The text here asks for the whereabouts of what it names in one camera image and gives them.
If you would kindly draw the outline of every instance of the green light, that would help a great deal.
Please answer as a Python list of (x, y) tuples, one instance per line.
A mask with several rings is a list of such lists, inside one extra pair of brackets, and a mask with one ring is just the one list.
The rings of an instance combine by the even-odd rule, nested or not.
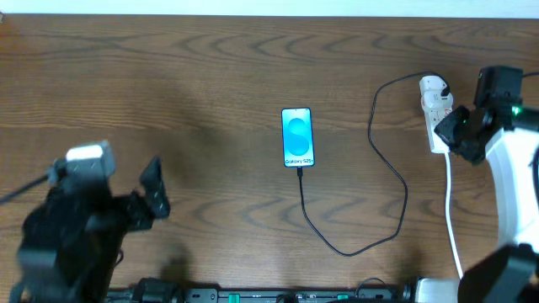
[(513, 106), (511, 110), (513, 111), (513, 115), (518, 115), (522, 113), (522, 109), (520, 107)]

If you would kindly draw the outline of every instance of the white backdrop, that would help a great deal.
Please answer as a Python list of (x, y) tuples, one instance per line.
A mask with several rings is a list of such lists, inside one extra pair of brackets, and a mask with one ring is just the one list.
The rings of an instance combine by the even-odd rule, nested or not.
[(539, 0), (0, 0), (0, 11), (539, 19)]

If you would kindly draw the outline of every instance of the phone screen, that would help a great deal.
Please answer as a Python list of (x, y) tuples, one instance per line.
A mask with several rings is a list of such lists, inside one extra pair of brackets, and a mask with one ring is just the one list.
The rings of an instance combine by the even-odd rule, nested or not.
[(283, 154), (286, 167), (314, 165), (310, 109), (283, 109)]

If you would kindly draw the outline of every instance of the tabletop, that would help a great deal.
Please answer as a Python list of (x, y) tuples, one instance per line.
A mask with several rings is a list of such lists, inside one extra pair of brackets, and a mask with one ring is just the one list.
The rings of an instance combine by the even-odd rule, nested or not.
[[(223, 288), (355, 287), (369, 277), (456, 277), (444, 218), (444, 157), (430, 153), (419, 77), (384, 89), (372, 139), (403, 175), (397, 238), (353, 258), (305, 222), (296, 171), (283, 166), (280, 112), (312, 110), (316, 165), (307, 213), (352, 252), (395, 232), (403, 186), (367, 141), (375, 91), (423, 70), (472, 106), (483, 66), (539, 70), (539, 22), (500, 19), (7, 15), (0, 24), (0, 194), (40, 176), (67, 149), (108, 140), (114, 194), (163, 160), (171, 216), (128, 234), (112, 285), (143, 277)], [(522, 97), (539, 106), (539, 79)], [(451, 156), (464, 268), (497, 242), (486, 162)], [(47, 186), (3, 205), (0, 300), (20, 279), (21, 224)]]

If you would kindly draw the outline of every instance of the white power strip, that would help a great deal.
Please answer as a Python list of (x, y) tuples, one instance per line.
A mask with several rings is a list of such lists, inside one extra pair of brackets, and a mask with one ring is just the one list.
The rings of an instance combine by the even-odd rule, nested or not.
[(452, 111), (453, 95), (441, 95), (441, 91), (446, 87), (447, 84), (437, 76), (423, 77), (419, 81), (421, 107), (427, 123), (430, 151), (433, 153), (449, 152), (449, 147), (435, 134), (435, 127)]

